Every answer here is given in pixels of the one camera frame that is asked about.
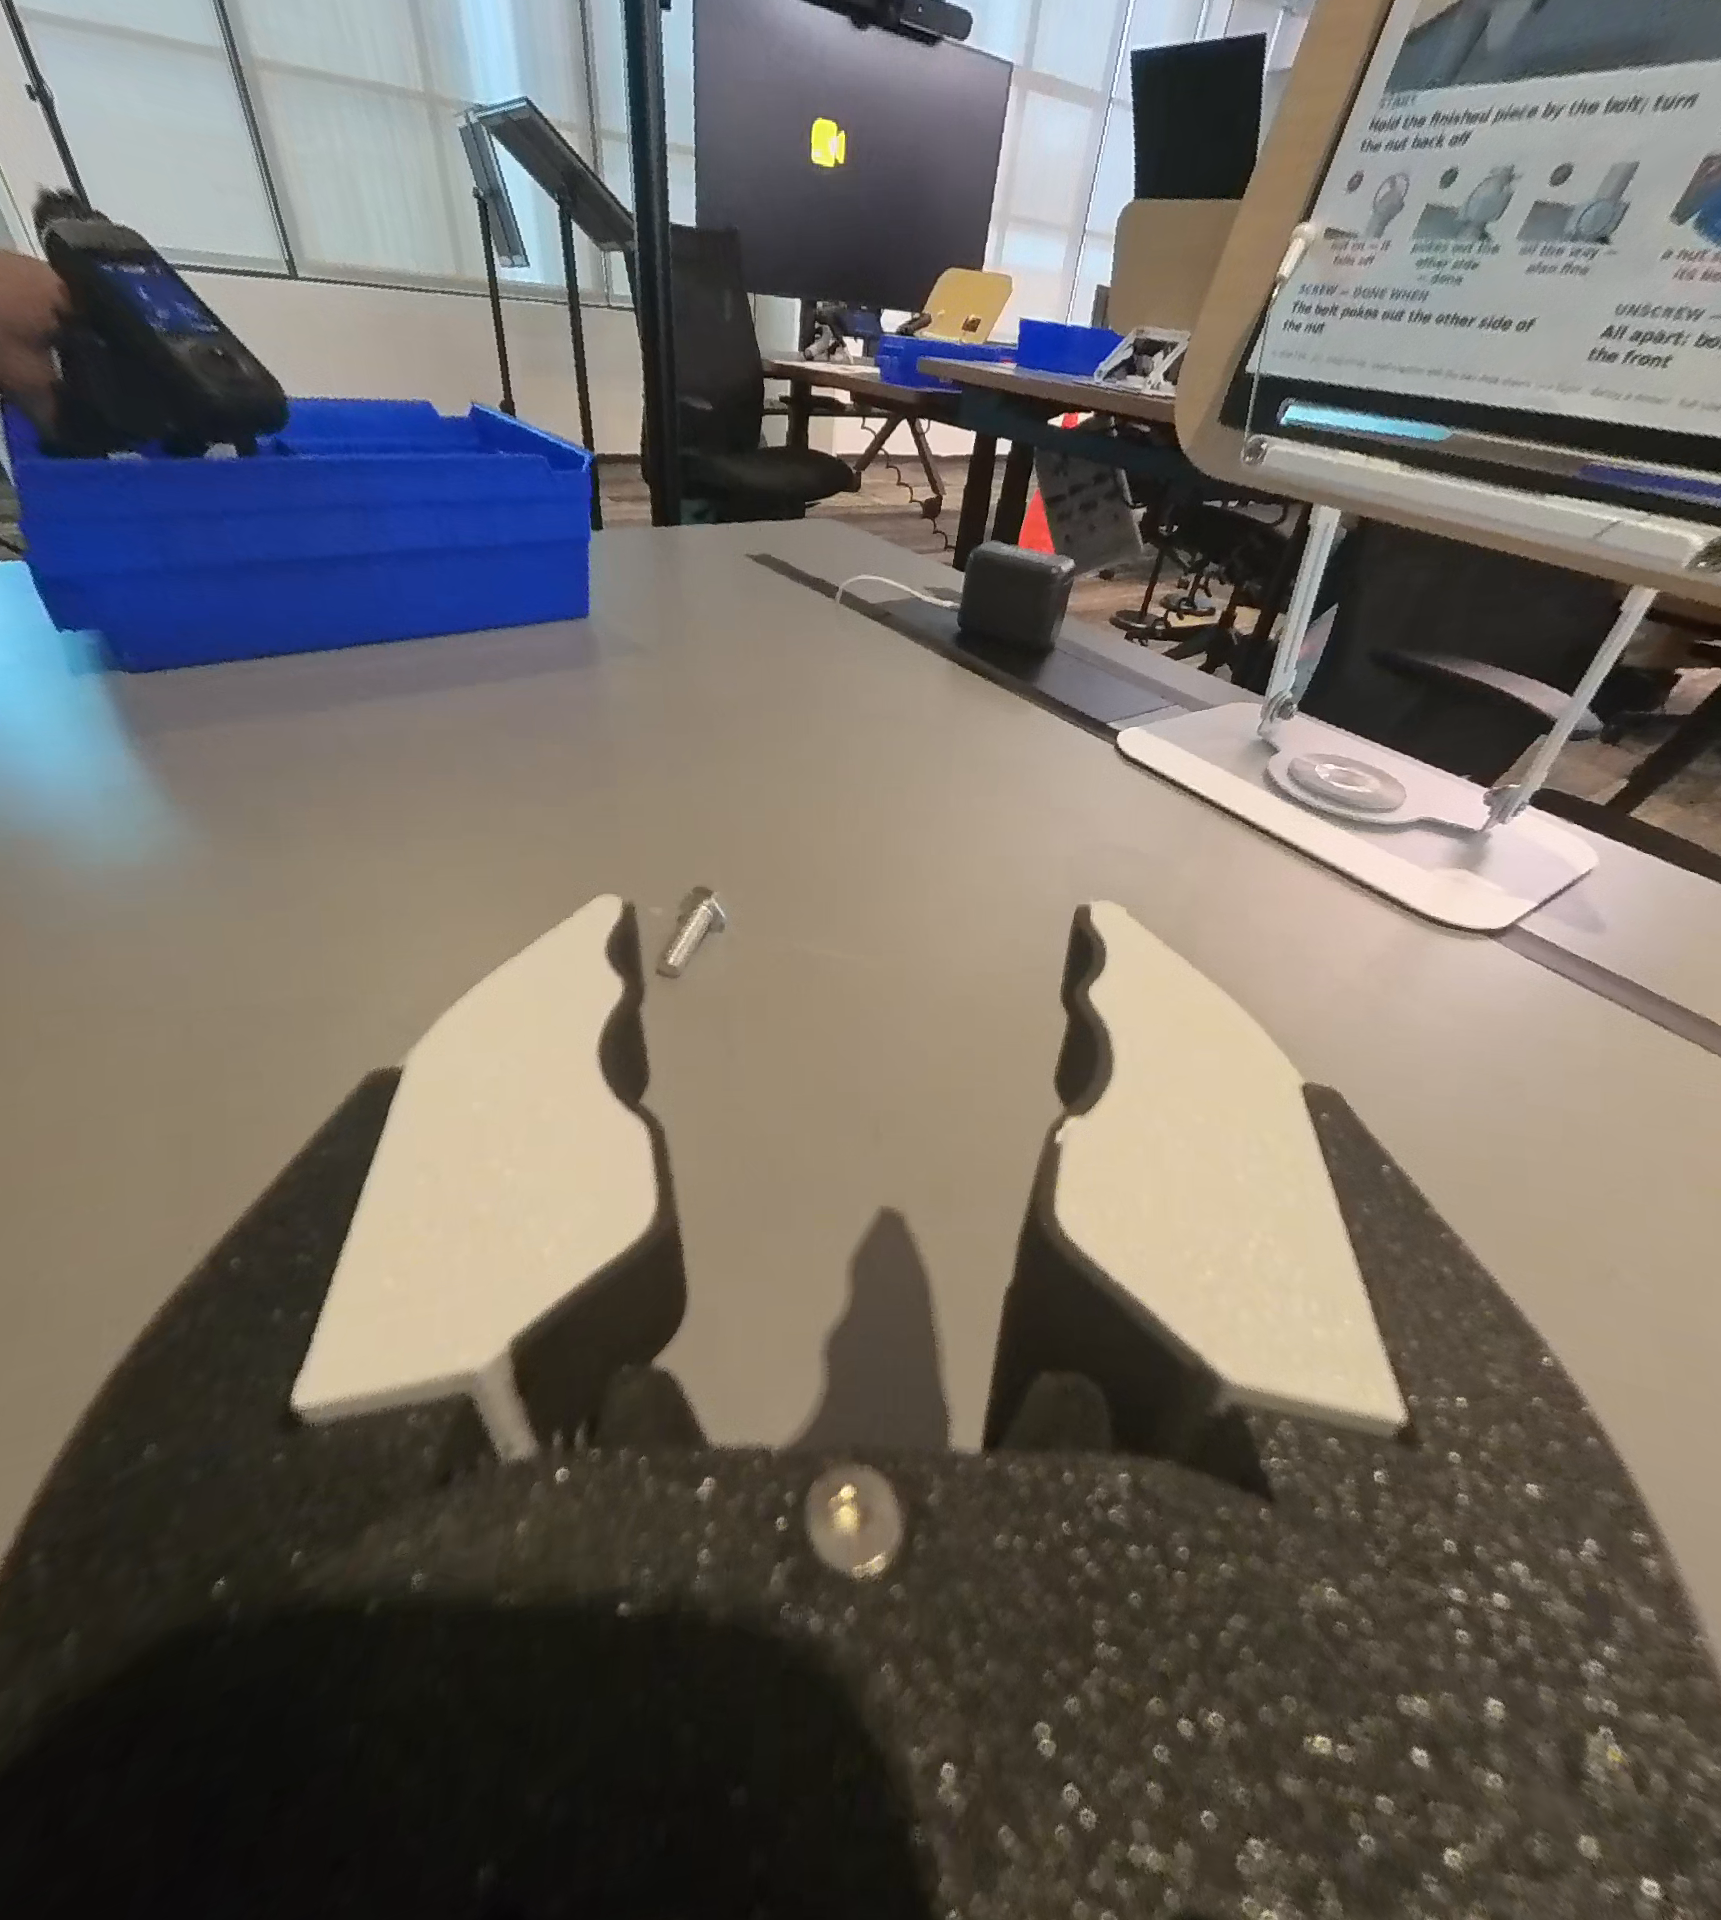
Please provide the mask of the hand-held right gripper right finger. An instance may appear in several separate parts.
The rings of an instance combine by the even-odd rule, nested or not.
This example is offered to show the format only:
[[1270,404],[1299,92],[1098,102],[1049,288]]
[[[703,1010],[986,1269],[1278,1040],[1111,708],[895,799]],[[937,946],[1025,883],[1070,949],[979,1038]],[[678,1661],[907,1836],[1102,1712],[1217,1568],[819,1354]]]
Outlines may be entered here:
[[1074,910],[1062,1010],[983,1448],[1249,1448],[1253,1418],[1398,1439],[1302,1072],[1118,903]]

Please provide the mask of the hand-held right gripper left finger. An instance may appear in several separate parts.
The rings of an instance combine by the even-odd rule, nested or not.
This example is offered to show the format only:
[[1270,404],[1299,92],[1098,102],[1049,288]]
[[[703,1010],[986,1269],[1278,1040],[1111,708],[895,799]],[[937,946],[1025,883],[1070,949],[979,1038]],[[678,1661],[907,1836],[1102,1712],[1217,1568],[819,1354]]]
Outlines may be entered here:
[[291,1413],[464,1404],[502,1462],[588,1432],[680,1327],[633,907],[585,901],[407,1051]]

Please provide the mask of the large blue plastic bin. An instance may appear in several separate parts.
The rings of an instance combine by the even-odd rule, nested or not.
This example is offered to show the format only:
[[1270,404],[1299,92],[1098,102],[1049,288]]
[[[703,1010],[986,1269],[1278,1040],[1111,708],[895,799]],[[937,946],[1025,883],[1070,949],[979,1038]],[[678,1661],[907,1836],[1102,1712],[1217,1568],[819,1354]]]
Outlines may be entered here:
[[591,457],[426,401],[293,401],[256,454],[57,460],[3,411],[55,630],[124,675],[581,622]]

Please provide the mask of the silver hex bolt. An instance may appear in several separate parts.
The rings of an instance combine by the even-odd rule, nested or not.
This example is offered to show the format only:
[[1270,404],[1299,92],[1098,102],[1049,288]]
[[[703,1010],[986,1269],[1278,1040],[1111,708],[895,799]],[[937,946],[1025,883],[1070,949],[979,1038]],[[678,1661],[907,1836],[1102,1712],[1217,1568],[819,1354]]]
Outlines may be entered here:
[[703,943],[729,925],[729,914],[711,886],[693,886],[673,914],[673,931],[657,958],[659,978],[680,978]]

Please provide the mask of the black music stand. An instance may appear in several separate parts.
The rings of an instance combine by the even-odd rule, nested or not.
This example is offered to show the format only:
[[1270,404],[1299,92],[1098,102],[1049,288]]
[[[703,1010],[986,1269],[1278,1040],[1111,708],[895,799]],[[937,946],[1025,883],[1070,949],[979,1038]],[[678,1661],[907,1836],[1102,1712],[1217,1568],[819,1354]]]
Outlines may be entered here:
[[605,513],[598,479],[598,433],[591,423],[591,383],[584,348],[578,237],[584,237],[591,250],[617,258],[624,268],[624,277],[633,281],[633,216],[529,99],[471,109],[483,112],[483,123],[499,149],[499,161],[513,161],[527,182],[536,184],[555,207],[581,446],[591,461],[591,529],[601,532]]
[[496,370],[496,408],[515,416],[510,344],[504,328],[504,277],[529,267],[525,236],[504,189],[499,149],[490,141],[483,112],[465,109],[458,123],[458,141],[469,169],[475,225],[483,246],[483,277],[489,286],[490,352]]

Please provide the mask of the black metal pole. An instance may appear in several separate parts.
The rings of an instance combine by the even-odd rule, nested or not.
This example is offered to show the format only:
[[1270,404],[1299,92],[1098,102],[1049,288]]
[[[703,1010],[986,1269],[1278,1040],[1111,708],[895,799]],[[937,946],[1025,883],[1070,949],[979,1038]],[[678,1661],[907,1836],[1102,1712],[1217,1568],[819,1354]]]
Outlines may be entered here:
[[665,145],[662,4],[623,4],[627,161],[633,190],[633,320],[640,332],[640,474],[652,527],[680,522],[673,222]]

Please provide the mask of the black charger cube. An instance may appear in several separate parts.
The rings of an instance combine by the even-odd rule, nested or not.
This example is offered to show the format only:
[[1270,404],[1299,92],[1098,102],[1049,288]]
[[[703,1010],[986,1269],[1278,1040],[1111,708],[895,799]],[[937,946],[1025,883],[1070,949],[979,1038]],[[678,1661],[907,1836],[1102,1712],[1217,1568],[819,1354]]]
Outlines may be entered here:
[[979,543],[961,576],[961,645],[1014,659],[1042,659],[1063,630],[1077,569],[1073,557]]

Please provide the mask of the printed paper sign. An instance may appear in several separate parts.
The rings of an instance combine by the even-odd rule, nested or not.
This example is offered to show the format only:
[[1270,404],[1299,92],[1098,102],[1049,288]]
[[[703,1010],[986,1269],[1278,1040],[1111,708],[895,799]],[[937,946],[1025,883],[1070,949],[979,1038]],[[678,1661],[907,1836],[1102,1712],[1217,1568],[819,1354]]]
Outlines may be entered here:
[[1074,576],[1118,574],[1141,562],[1136,509],[1118,468],[1045,454],[1038,497],[1052,552],[1073,562]]

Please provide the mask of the black monitor screen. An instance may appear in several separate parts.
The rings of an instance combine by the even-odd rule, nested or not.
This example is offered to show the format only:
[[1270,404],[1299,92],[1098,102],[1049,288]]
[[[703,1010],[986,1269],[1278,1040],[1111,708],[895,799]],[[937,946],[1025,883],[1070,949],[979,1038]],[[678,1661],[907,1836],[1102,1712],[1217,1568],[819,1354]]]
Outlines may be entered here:
[[979,268],[1010,63],[849,28],[810,4],[696,4],[696,226],[745,288],[916,310]]

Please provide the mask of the black webcam bar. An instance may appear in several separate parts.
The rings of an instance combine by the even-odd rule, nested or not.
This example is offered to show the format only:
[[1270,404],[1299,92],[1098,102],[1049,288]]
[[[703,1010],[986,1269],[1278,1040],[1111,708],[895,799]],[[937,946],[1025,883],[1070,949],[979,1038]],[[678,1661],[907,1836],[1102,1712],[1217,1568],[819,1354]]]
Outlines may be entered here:
[[962,4],[813,4],[858,31],[900,38],[918,45],[967,45],[971,12]]

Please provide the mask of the yellow wooden panel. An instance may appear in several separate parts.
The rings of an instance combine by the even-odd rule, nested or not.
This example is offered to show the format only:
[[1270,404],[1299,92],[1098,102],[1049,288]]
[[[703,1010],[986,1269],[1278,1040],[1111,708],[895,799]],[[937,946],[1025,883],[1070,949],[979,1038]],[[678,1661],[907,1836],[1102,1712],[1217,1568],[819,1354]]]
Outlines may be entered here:
[[946,268],[918,309],[921,328],[907,323],[905,332],[925,344],[983,348],[992,341],[1010,292],[1014,281],[1006,271]]

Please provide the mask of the wooden desk with black legs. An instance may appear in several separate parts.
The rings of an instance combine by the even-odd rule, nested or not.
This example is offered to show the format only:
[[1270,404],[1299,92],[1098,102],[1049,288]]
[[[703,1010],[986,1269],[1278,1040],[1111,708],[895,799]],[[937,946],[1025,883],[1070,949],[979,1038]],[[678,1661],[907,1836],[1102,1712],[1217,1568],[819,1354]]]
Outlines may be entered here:
[[1006,365],[925,358],[935,390],[905,390],[873,367],[766,358],[767,380],[786,383],[786,446],[805,446],[806,394],[840,394],[862,415],[961,427],[971,437],[958,495],[951,566],[962,569],[983,541],[1020,536],[1038,457],[1111,468],[1154,488],[1158,502],[1204,497],[1211,481],[1176,440],[1173,401],[1094,379],[1063,379]]

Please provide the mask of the beige divider panel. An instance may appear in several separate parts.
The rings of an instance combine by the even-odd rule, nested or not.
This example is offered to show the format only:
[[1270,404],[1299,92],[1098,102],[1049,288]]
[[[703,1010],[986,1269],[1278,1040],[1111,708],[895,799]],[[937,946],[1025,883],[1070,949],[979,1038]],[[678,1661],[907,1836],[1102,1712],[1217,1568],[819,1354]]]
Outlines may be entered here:
[[1207,304],[1239,201],[1127,201],[1111,233],[1111,332],[1189,332]]

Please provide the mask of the wooden board with instruction sheet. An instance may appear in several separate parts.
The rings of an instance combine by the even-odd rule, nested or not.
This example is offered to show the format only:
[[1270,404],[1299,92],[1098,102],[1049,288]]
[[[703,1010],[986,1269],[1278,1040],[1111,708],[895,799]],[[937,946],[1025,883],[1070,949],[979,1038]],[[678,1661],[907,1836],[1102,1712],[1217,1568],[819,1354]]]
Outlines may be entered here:
[[1721,4],[1312,4],[1176,433],[1721,606]]

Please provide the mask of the small black monitor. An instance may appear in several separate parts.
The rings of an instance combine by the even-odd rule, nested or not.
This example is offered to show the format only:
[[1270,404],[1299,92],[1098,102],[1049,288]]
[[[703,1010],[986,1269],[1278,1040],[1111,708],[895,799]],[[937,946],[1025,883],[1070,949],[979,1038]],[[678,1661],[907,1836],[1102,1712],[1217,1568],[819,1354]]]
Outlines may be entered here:
[[1132,54],[1134,200],[1239,201],[1260,152],[1264,38]]

